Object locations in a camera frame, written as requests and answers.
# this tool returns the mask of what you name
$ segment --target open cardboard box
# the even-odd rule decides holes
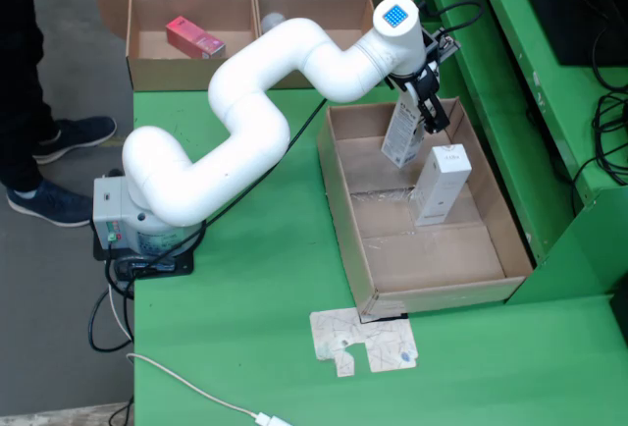
[[[399,170],[381,151],[394,104],[331,107],[321,168],[340,253],[364,319],[506,300],[532,265],[466,112],[443,100],[450,125],[426,134]],[[462,144],[473,170],[447,219],[415,227],[408,196],[433,146]]]
[[[258,36],[255,0],[98,0],[105,26],[127,41],[133,90],[204,90],[220,66]],[[221,59],[192,59],[168,43],[178,16],[226,45]]]
[[[271,13],[286,19],[305,18],[314,21],[330,36],[341,50],[346,50],[373,27],[371,0],[257,0],[260,22]],[[312,87],[305,76],[295,71],[278,82],[274,88]]]
[[[216,70],[258,38],[270,12],[319,24],[346,49],[373,26],[371,0],[98,0],[103,24],[127,41],[133,90],[205,90]],[[226,45],[221,59],[192,59],[170,45],[166,24],[184,16]],[[299,72],[273,88],[312,87]]]

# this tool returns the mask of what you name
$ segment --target cardboard flap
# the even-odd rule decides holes
[[[96,0],[102,23],[114,35],[127,38],[129,0]]]

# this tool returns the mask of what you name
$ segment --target white box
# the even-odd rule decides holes
[[[419,154],[423,142],[423,120],[408,92],[402,92],[392,111],[382,152],[402,168]]]
[[[471,163],[464,146],[433,147],[410,194],[414,224],[420,227],[442,223],[470,173]]]

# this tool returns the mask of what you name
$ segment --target shoe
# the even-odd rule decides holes
[[[42,181],[33,198],[22,198],[7,189],[9,206],[16,212],[41,218],[64,228],[84,227],[89,224],[92,200],[76,193]]]
[[[37,144],[32,157],[37,164],[49,164],[68,151],[97,146],[111,138],[118,125],[110,117],[91,117],[83,120],[57,120],[59,135],[54,141]]]

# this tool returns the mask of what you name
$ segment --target small pink package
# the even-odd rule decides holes
[[[177,17],[166,25],[168,43],[190,58],[223,58],[225,42],[207,33],[185,17]]]

